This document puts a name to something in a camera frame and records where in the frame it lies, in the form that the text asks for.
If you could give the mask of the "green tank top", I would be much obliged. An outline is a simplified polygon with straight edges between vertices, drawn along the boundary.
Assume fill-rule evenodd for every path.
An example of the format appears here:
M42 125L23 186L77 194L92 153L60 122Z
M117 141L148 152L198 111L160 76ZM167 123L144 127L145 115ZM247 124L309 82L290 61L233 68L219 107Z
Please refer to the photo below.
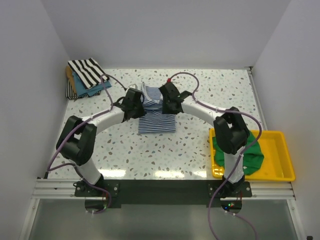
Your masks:
M216 137L212 138L213 148L215 149L214 161L220 167L225 166L224 152L217 144ZM264 154L262 153L260 144L255 142L248 150L245 151L243 157L243 172L246 176L250 176L257 172L264 161Z

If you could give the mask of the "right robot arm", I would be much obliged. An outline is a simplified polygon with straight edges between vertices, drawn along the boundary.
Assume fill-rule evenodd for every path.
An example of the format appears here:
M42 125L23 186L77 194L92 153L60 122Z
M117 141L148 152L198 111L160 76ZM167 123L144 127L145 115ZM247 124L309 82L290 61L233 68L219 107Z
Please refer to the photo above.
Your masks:
M162 112L177 115L185 113L197 117L214 128L216 144L224 155L224 173L218 194L233 197L245 180L243 151L250 136L243 117L236 108L219 109L195 100L189 91L179 92L172 82L159 88L162 94Z

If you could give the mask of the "blue white striped tank top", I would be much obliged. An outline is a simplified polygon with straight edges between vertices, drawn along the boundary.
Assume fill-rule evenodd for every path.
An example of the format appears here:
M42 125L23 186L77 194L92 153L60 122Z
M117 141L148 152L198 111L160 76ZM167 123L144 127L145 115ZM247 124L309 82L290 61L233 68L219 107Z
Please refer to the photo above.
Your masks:
M141 100L145 115L139 118L139 134L163 134L176 132L176 116L164 114L163 96L158 87L141 83Z

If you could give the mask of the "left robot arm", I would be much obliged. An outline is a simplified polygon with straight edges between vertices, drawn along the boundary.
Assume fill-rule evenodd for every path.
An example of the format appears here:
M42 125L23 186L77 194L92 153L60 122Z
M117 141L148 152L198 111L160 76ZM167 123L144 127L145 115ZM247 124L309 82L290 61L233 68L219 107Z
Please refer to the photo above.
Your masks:
M84 118L74 115L68 118L56 144L56 151L70 161L86 185L86 191L92 196L107 191L104 177L92 160L96 136L109 127L144 116L142 99L142 91L128 88L125 96L116 101L112 109Z

